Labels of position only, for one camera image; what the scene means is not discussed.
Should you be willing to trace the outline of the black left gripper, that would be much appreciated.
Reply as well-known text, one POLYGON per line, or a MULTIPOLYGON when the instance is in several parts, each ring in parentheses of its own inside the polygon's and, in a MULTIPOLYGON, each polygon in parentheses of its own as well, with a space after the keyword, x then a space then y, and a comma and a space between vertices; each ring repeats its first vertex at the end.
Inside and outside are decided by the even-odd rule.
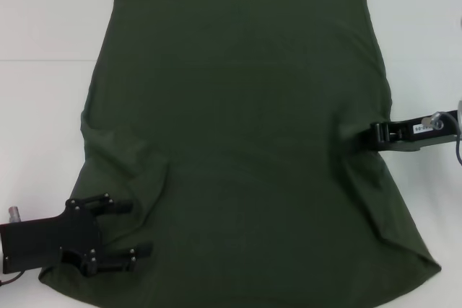
POLYGON ((115 201, 104 193, 72 198, 55 217, 2 224, 3 273, 52 268, 61 263, 75 266, 84 276, 134 271, 139 260, 151 256, 153 243, 101 252, 96 220, 96 216, 131 212, 132 200, 115 201))

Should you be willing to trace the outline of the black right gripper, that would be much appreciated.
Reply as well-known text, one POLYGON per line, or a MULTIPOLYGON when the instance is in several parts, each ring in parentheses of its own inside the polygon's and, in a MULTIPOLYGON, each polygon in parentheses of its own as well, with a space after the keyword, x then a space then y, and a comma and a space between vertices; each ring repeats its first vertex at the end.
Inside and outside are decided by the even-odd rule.
POLYGON ((373 151, 419 151, 461 138, 461 109, 437 111, 411 120, 373 123, 370 128, 373 151))

